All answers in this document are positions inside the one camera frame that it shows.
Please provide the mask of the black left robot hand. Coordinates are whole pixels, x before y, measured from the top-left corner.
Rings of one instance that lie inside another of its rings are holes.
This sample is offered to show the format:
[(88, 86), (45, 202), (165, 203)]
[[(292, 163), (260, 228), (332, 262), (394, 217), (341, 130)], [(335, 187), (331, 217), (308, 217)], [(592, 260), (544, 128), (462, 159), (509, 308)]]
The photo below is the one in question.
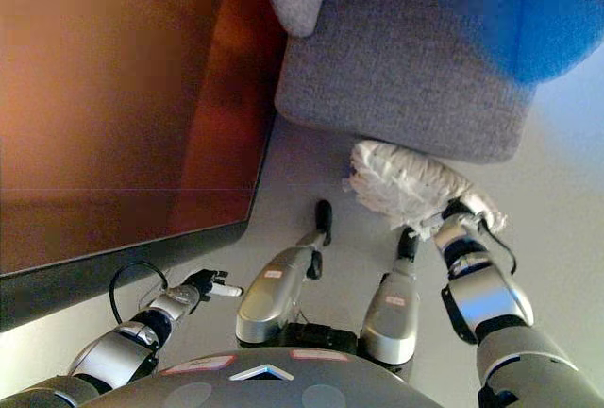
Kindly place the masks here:
[(192, 273), (183, 282), (184, 285), (194, 287), (201, 302), (209, 302), (213, 296), (224, 298), (239, 298), (244, 289), (240, 286), (226, 284), (229, 273), (222, 270), (202, 269)]

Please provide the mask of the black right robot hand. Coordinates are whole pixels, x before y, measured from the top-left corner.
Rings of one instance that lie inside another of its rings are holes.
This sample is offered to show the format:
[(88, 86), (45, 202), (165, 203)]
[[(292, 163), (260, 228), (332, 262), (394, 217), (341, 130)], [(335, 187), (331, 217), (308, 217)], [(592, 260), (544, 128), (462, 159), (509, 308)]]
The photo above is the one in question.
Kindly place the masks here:
[(469, 217), (474, 217), (476, 215), (471, 208), (464, 204), (459, 198), (456, 198), (447, 203), (447, 206), (442, 212), (441, 217), (443, 220), (446, 220), (447, 218), (457, 214), (468, 215)]

